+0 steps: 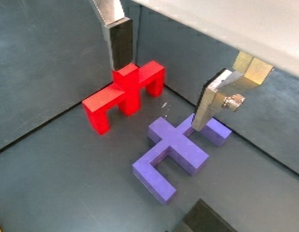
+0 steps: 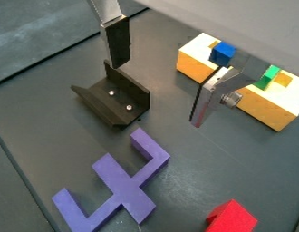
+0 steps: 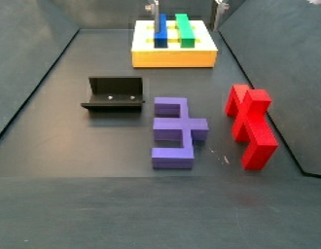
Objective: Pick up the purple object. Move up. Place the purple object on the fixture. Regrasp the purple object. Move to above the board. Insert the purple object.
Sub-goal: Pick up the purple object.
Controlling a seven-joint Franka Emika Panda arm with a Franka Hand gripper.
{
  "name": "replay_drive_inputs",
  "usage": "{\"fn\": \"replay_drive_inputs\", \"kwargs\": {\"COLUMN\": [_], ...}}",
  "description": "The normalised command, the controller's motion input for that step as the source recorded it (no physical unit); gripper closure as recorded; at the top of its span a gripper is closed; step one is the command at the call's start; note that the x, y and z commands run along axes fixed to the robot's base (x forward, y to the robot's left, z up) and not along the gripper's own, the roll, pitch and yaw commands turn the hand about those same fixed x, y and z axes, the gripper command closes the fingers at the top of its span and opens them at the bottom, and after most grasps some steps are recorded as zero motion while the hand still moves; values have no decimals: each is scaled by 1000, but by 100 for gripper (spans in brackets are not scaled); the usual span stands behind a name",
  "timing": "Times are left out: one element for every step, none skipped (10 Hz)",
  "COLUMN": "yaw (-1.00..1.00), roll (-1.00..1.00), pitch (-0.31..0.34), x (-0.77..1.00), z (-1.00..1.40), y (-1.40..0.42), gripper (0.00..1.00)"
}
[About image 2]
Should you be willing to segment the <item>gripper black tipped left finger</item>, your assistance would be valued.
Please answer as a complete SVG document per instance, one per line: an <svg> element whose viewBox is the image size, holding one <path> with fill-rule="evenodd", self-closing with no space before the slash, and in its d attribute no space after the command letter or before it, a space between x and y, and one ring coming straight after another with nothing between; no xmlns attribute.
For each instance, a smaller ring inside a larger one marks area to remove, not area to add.
<svg viewBox="0 0 299 232"><path fill-rule="evenodd" d="M117 69L130 60L129 18L117 0L86 0L100 19L100 33L108 48L110 66Z"/></svg>

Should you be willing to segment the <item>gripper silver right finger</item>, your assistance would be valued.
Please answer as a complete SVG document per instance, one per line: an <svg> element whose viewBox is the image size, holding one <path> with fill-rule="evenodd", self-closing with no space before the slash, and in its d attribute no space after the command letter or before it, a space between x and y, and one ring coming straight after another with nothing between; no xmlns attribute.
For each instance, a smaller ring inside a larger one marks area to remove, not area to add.
<svg viewBox="0 0 299 232"><path fill-rule="evenodd" d="M189 116L190 124L198 128L220 104L234 107L240 101L236 90L258 81L269 63L249 56L242 66L218 66L197 92Z"/></svg>

